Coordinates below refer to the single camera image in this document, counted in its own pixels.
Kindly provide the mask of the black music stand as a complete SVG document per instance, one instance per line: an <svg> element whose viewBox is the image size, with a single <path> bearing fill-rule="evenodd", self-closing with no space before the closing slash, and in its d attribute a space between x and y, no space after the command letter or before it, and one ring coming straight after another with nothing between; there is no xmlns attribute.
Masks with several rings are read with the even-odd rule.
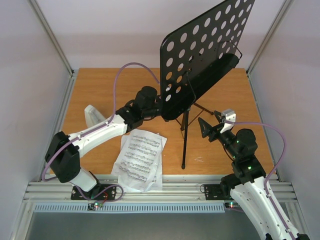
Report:
<svg viewBox="0 0 320 240"><path fill-rule="evenodd" d="M254 3L224 0L164 38L159 112L165 121L188 119L191 106L238 65L238 43Z"/></svg>

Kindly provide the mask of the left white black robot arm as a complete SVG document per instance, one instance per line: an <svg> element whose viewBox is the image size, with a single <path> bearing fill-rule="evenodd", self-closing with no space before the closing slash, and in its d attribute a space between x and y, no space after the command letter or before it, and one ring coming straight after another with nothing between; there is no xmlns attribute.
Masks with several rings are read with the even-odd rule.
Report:
<svg viewBox="0 0 320 240"><path fill-rule="evenodd" d="M115 137L140 127L144 121L160 115L160 97L155 88L144 86L125 106L114 115L85 130L65 134L56 133L45 154L46 169L51 169L60 183L80 187L89 199L101 193L97 178L83 169L80 159L89 151Z"/></svg>

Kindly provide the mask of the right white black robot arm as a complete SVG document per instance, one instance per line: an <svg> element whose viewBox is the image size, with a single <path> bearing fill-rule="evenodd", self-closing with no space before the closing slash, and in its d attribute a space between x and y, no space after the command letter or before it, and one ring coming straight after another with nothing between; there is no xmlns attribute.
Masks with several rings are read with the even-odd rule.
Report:
<svg viewBox="0 0 320 240"><path fill-rule="evenodd" d="M231 109L215 111L214 115L217 125L211 126L202 118L198 118L198 123L202 137L209 142L219 141L232 160L233 173L221 179L221 194L238 203L262 240L309 239L292 224L271 189L271 175L255 156L258 144L254 132L242 128L233 133L237 122Z"/></svg>

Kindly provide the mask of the white metronome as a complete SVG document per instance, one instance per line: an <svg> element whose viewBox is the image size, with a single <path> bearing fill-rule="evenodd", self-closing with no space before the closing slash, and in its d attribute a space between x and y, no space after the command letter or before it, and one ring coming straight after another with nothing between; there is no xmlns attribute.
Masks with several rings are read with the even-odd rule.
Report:
<svg viewBox="0 0 320 240"><path fill-rule="evenodd" d="M84 117L87 128L91 128L106 120L106 118L90 104L84 109Z"/></svg>

